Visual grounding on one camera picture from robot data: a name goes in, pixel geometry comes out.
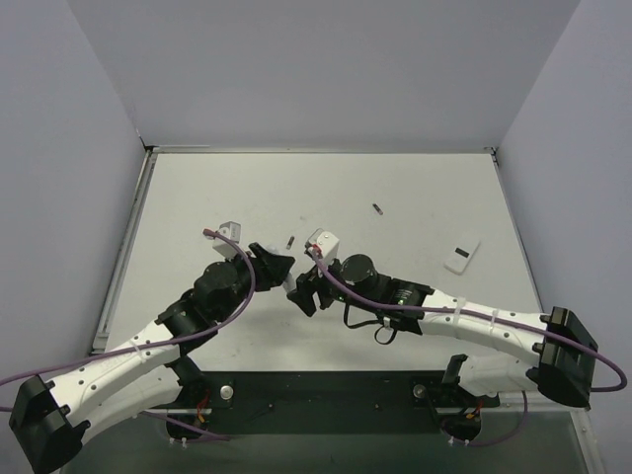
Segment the white remote control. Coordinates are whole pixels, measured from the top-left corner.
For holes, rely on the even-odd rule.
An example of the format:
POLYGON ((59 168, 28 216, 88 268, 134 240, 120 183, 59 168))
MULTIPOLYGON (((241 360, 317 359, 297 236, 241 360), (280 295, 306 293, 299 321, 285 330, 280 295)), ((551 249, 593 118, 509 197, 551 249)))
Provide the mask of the white remote control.
MULTIPOLYGON (((266 250, 268 252, 270 252, 273 255, 277 255, 277 256, 283 256, 283 252, 281 252, 277 247, 275 247, 274 245, 267 245, 266 246, 266 250)), ((284 289, 284 291, 286 293, 290 293, 291 291, 295 290, 296 288, 296 283, 295 283, 295 278, 292 272, 289 272, 286 276, 286 278, 284 279, 283 283, 282 283, 282 288, 284 289)))

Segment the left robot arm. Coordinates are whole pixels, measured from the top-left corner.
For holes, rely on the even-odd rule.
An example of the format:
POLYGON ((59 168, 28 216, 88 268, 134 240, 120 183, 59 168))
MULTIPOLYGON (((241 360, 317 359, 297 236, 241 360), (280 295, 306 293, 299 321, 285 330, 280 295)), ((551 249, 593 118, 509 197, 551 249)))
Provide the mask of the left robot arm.
POLYGON ((24 376, 9 427, 36 473, 51 473, 111 425, 176 401, 191 406, 202 382, 185 371, 190 352, 214 337, 257 291, 282 285, 295 263, 253 243, 210 264, 192 288, 144 329, 110 352, 58 366, 54 377, 24 376))

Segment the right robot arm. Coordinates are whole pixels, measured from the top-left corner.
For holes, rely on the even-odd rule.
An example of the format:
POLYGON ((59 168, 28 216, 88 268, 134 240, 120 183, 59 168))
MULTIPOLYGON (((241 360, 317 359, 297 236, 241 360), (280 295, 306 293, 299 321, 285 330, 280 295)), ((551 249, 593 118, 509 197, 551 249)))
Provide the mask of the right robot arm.
POLYGON ((373 314, 374 324, 391 335, 448 337, 493 350, 491 356, 451 357, 444 382, 469 395, 538 391, 564 406, 590 403, 598 345, 567 308, 539 314, 475 304, 381 274, 362 254, 335 260, 327 270, 313 267, 287 297, 307 316, 339 301, 373 314))

